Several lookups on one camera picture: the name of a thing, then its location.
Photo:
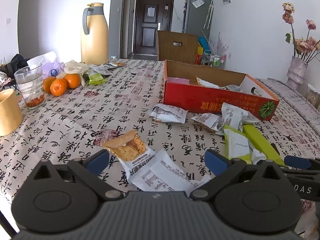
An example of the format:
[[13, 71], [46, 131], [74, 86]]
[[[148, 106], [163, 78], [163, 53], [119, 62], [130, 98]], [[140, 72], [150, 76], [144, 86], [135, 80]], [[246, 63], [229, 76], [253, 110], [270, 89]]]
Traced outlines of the metal storage cart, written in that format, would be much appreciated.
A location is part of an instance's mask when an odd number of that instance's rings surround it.
[[225, 67], [227, 55], [218, 55], [205, 50], [200, 57], [200, 65], [223, 69]]

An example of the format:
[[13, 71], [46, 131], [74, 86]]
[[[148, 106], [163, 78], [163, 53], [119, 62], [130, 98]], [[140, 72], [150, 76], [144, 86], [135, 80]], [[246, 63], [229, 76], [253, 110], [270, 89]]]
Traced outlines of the lime green snack packet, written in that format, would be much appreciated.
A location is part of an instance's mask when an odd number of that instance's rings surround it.
[[262, 152], [268, 160], [272, 160], [278, 165], [285, 166], [281, 156], [254, 125], [244, 125], [242, 131], [254, 148]]

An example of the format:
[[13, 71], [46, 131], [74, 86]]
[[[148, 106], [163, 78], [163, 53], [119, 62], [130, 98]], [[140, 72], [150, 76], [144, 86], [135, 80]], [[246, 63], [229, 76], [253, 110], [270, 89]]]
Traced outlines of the pink snack packet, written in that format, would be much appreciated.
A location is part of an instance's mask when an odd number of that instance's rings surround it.
[[184, 79], [184, 78], [180, 78], [180, 77], [168, 77], [168, 82], [178, 83], [178, 84], [183, 84], [183, 85], [190, 84], [189, 79]]

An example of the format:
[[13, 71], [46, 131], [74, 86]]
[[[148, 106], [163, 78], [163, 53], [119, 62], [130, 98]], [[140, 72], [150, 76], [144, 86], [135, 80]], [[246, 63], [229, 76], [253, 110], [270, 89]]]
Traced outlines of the yellow paper cup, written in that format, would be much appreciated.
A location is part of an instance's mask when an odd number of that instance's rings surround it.
[[12, 88], [1, 91], [0, 133], [5, 136], [17, 129], [23, 116], [17, 101], [16, 91]]

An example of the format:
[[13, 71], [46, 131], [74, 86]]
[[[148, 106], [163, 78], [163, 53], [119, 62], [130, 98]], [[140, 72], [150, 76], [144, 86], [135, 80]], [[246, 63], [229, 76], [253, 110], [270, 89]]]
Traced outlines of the white snack packet tall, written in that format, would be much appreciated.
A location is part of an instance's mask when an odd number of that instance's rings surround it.
[[225, 126], [242, 132], [242, 127], [244, 125], [255, 124], [259, 122], [259, 119], [256, 118], [252, 113], [228, 103], [222, 104], [221, 113], [221, 124], [218, 128], [219, 132], [223, 132]]

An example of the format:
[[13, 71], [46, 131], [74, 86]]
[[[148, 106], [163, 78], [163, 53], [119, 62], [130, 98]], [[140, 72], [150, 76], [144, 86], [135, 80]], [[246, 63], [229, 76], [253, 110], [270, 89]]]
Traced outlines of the small green snack packet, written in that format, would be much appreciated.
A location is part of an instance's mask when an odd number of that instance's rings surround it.
[[88, 84], [89, 85], [102, 85], [105, 83], [107, 80], [99, 73], [97, 74], [92, 74], [88, 76]]

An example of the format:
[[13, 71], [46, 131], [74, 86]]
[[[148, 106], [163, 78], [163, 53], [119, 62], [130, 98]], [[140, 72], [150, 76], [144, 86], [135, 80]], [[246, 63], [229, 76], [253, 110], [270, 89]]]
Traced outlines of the yellow thermos jug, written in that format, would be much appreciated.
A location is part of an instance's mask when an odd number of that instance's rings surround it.
[[104, 4], [91, 3], [82, 15], [81, 61], [101, 65], [108, 59], [108, 25]]

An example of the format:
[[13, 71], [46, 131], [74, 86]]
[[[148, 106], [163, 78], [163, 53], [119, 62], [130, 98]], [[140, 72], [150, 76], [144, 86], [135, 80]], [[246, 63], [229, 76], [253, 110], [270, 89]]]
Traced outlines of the black bag on chair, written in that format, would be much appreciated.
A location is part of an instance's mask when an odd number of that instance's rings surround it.
[[22, 55], [16, 54], [9, 63], [1, 65], [0, 71], [13, 79], [15, 72], [28, 65], [27, 61], [29, 61], [29, 59], [25, 59]]

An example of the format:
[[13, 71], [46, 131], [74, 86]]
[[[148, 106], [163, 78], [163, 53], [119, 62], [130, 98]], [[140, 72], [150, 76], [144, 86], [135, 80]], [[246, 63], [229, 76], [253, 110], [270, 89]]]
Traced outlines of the purple plastic bag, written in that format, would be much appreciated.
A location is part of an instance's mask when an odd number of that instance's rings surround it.
[[48, 53], [33, 57], [27, 61], [28, 66], [33, 69], [40, 65], [42, 67], [43, 78], [57, 77], [63, 72], [65, 64], [60, 62], [56, 52], [50, 51]]

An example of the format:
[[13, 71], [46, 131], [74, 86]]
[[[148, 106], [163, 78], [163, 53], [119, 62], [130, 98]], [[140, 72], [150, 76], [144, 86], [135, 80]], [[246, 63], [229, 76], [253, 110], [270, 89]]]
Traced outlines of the green white snack packet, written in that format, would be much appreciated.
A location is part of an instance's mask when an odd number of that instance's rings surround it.
[[241, 159], [247, 164], [257, 165], [260, 161], [267, 159], [263, 152], [257, 150], [244, 133], [229, 127], [224, 127], [226, 141], [226, 157], [231, 160]]

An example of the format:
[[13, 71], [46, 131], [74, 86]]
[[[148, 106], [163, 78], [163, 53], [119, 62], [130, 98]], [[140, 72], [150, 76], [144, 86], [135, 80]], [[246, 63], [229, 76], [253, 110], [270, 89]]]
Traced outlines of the grey refrigerator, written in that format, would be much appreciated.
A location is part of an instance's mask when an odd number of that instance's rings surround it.
[[185, 0], [182, 33], [209, 37], [214, 0]]

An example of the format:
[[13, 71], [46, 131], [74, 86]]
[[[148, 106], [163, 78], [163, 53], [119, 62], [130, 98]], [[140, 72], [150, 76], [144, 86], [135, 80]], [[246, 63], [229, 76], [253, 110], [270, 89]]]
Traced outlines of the white snack packet small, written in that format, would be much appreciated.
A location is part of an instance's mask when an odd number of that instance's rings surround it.
[[217, 132], [221, 124], [221, 117], [212, 113], [199, 114], [192, 117], [192, 120], [213, 132]]

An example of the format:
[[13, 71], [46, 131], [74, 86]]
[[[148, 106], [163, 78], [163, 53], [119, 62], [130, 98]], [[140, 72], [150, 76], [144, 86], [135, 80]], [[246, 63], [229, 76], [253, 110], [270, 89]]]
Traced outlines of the brown white cracker packet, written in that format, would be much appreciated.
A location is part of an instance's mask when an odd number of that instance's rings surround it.
[[165, 150], [155, 152], [134, 130], [102, 142], [101, 146], [117, 156], [125, 170], [127, 181], [142, 191], [182, 191], [189, 195], [210, 181], [208, 175], [201, 180], [190, 180]]

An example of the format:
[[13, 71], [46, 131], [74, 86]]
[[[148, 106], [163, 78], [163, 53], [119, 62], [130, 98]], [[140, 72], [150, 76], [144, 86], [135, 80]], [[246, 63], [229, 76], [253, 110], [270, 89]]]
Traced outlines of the calligraphy print tablecloth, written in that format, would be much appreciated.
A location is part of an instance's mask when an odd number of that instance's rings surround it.
[[204, 154], [208, 149], [224, 154], [222, 136], [194, 122], [191, 113], [184, 124], [159, 123], [149, 116], [162, 100], [163, 71], [163, 62], [127, 60], [102, 85], [47, 95], [33, 110], [21, 101], [21, 126], [1, 137], [1, 211], [7, 220], [12, 220], [13, 198], [39, 160], [65, 164], [86, 159], [111, 131], [136, 131], [149, 148], [165, 150], [191, 180], [210, 175]]

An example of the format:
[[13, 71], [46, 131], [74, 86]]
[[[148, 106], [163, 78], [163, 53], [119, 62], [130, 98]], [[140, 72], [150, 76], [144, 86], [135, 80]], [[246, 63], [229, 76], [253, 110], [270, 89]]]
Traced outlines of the wooden chair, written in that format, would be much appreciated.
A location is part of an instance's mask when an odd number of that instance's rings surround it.
[[157, 60], [194, 64], [197, 58], [198, 37], [171, 31], [157, 31]]

